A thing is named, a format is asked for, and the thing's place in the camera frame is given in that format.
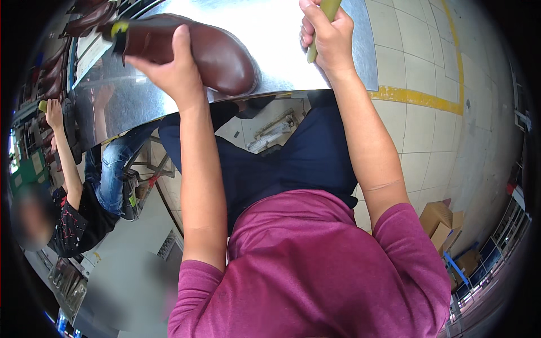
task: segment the metal table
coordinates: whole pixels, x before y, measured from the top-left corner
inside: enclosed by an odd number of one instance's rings
[[[353,59],[368,90],[378,90],[372,28],[364,0],[343,0],[353,18]],[[165,0],[136,17],[174,13],[218,26],[236,35],[259,64],[262,78],[250,95],[328,89],[322,71],[306,62],[299,42],[303,13],[293,0]],[[130,65],[122,66],[112,48],[74,85],[82,148],[140,124],[177,112],[175,102]],[[231,97],[208,90],[209,102]]]

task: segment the yellow floor line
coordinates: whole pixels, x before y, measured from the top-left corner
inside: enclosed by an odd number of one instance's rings
[[[458,63],[458,82],[459,82],[459,102],[451,102],[444,100],[443,98],[426,94],[420,91],[415,91],[411,89],[389,87],[386,85],[381,85],[378,88],[378,91],[369,91],[369,95],[374,100],[384,100],[384,101],[395,101],[403,103],[411,103],[416,105],[422,105],[425,107],[436,108],[444,111],[453,112],[457,115],[462,115],[464,113],[464,68],[462,66],[462,55],[458,49],[458,37],[457,32],[454,28],[453,20],[445,0],[441,0],[445,13],[447,14],[447,19],[449,21],[449,27],[451,28],[451,33],[453,35],[454,46],[457,53],[457,63]]]
[[[458,35],[457,31],[454,28],[453,18],[447,7],[445,0],[441,0],[443,8],[445,9],[445,14],[447,15],[447,20],[449,21],[449,27],[451,28],[451,34],[453,35],[454,40],[454,49],[457,53],[457,63],[458,63],[458,87],[459,87],[459,104],[460,104],[460,114],[464,113],[464,67],[462,65],[462,54],[458,48]]]
[[[370,97],[374,100],[395,101],[422,105],[450,111],[462,115],[462,105],[456,102],[444,100],[440,97],[426,94],[411,89],[395,88],[386,85],[379,86],[378,91],[369,91]]]

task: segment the black shirt with red pattern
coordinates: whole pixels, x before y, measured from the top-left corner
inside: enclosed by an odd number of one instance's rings
[[[120,217],[103,209],[88,182],[83,183],[79,210],[75,210],[66,197],[62,187],[52,194],[58,216],[48,246],[60,257],[74,257],[96,246],[115,228]]]

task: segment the wooden handle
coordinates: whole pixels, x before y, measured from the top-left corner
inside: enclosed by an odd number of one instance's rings
[[[333,22],[341,2],[342,0],[321,0],[319,8],[323,11],[323,13],[325,13],[327,19],[329,19],[329,22]],[[310,46],[308,46],[308,51],[306,53],[308,63],[314,62],[315,57],[318,55],[318,51],[315,48],[315,33],[312,37],[312,43],[310,44]]]

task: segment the pink long-sleeve shirt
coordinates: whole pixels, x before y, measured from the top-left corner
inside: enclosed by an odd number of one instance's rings
[[[224,273],[184,261],[169,337],[435,337],[451,286],[413,207],[373,236],[322,190],[293,190],[239,217]]]

